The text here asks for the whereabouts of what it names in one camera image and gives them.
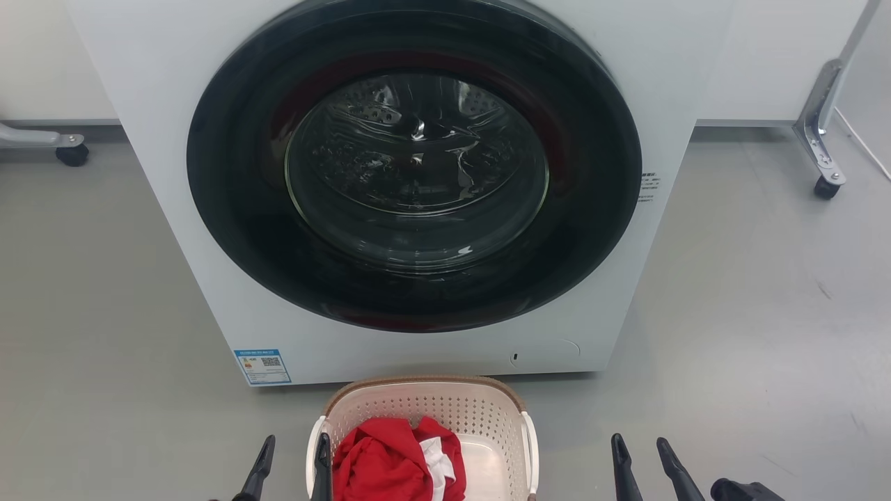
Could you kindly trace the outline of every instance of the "door glass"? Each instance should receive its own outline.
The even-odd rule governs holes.
[[[455,78],[367,78],[322,99],[288,144],[285,176],[329,243],[411,274],[491,255],[532,222],[544,148],[509,104]]]

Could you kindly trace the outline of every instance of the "clothes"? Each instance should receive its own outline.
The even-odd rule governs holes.
[[[446,494],[446,479],[454,480],[452,460],[443,454],[442,439],[439,437],[423,440],[420,445],[427,469],[430,471],[430,478],[433,480],[432,501],[443,501],[443,496]]]
[[[436,438],[452,466],[452,476],[431,450],[435,480],[420,442]],[[428,417],[414,430],[405,419],[369,419],[340,442],[332,470],[334,501],[432,501],[440,474],[442,501],[463,501],[467,487],[461,442]]]

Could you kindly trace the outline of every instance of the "floor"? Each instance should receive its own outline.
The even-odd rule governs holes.
[[[0,500],[227,499],[268,433],[264,499],[301,499],[330,385],[244,383],[117,129],[90,163],[0,152]],[[891,471],[891,183],[844,131],[832,201],[790,131],[698,129],[609,370],[507,382],[542,499],[611,499],[624,434],[647,500],[656,437],[699,487],[882,498]]]

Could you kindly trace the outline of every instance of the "cable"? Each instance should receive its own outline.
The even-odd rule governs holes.
[[[859,143],[860,146],[863,148],[863,150],[865,152],[867,152],[867,154],[870,155],[870,158],[872,158],[872,161],[875,162],[875,164],[878,165],[880,169],[882,169],[882,172],[885,174],[885,177],[888,178],[888,181],[891,181],[891,173],[888,172],[888,169],[885,168],[885,165],[882,164],[881,160],[879,160],[879,157],[877,157],[876,154],[872,152],[870,147],[867,146],[866,143],[863,142],[860,135],[858,135],[857,132],[854,130],[854,128],[851,127],[851,122],[848,122],[847,119],[845,118],[845,115],[841,114],[841,111],[838,109],[838,106],[835,107],[835,112],[837,113],[837,115],[841,119],[841,121],[845,122],[845,127],[847,127],[847,130],[851,133],[851,136],[854,136],[854,139],[857,140],[857,143]]]

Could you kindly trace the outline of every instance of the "red clothing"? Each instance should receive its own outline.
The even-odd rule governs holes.
[[[443,501],[463,501],[467,478],[461,442],[428,417],[414,430],[406,419],[386,417],[352,430],[331,465],[334,501],[430,501],[433,483],[419,442],[434,437],[442,440],[455,475],[455,481],[446,481]]]

